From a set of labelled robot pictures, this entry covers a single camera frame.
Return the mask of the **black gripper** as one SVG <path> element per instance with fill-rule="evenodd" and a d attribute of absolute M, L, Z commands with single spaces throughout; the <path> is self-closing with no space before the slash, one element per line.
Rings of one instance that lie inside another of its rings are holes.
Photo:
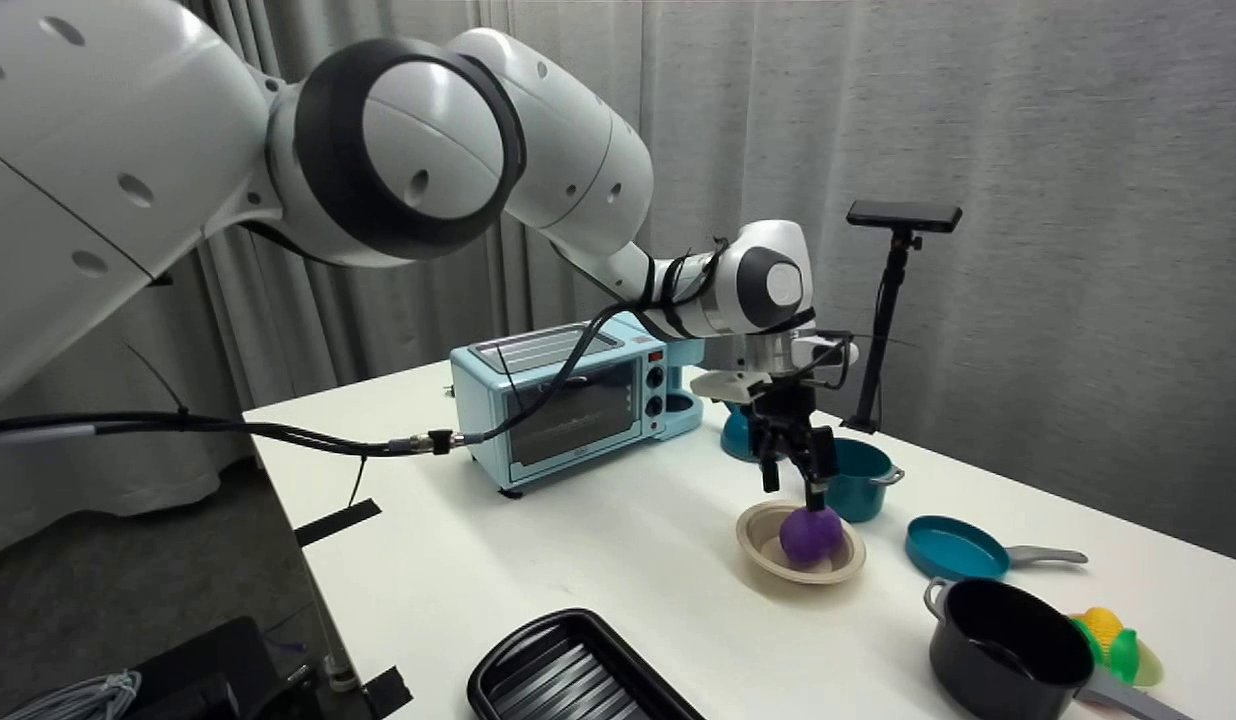
<path fill-rule="evenodd" d="M 802 476 L 802 507 L 828 507 L 828 476 L 835 471 L 835 435 L 828 422 L 811 422 L 814 390 L 799 378 L 764 384 L 751 398 L 751 449 L 760 461 L 764 490 L 780 490 L 780 461 L 790 461 Z"/>

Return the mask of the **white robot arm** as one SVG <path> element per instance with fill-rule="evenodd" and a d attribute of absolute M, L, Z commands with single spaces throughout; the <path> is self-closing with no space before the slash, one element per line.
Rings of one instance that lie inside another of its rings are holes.
<path fill-rule="evenodd" d="M 744 340 L 692 388 L 744 402 L 757 457 L 797 462 L 819 507 L 811 368 L 842 342 L 814 329 L 802 229 L 751 219 L 655 258 L 647 207 L 636 126 L 495 29 L 355 41 L 286 83 L 180 0 L 0 0 L 0 397 L 225 229 L 397 267 L 510 214 L 650 337 Z"/>

